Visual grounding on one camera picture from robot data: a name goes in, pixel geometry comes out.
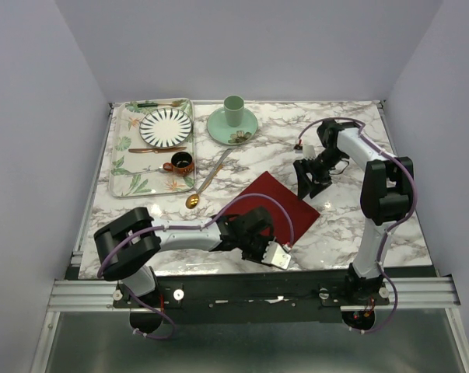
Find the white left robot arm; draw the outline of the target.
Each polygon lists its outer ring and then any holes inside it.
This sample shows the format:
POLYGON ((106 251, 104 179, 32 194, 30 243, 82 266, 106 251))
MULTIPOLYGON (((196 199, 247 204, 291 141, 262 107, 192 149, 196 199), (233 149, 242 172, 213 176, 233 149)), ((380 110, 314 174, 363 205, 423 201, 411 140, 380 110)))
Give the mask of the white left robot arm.
POLYGON ((122 281, 131 289, 131 298, 148 307, 156 301, 158 289, 146 264, 157 253, 240 249, 244 259, 261 263, 275 237, 272 217, 264 207, 204 221, 154 219, 145 207, 137 207, 97 230, 93 238, 100 259, 97 276, 122 281))

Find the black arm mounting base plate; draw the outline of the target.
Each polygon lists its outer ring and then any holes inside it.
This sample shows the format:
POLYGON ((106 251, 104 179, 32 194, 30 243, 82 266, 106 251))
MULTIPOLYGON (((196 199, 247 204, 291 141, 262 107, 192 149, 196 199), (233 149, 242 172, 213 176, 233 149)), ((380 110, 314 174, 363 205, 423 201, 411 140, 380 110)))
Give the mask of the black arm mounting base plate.
POLYGON ((392 294, 382 277, 354 280, 348 270, 158 277, 154 291, 136 298, 118 290, 123 298, 114 306, 147 329, 162 319, 152 308, 179 325, 350 321, 368 329, 392 294))

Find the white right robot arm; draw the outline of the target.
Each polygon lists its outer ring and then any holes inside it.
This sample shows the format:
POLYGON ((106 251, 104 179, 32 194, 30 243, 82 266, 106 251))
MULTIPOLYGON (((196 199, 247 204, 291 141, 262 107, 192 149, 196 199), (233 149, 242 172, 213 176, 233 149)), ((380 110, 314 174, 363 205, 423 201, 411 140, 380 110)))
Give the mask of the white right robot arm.
POLYGON ((313 146, 297 142, 295 148, 303 152, 303 158, 293 163, 299 199, 326 190, 332 184, 332 169, 341 161, 352 160, 364 172, 360 207, 366 223, 343 285, 345 299, 358 305, 380 290, 391 236, 415 212, 413 162, 383 150, 364 134, 365 124, 360 120, 328 117, 312 125, 324 149, 316 155, 313 146))

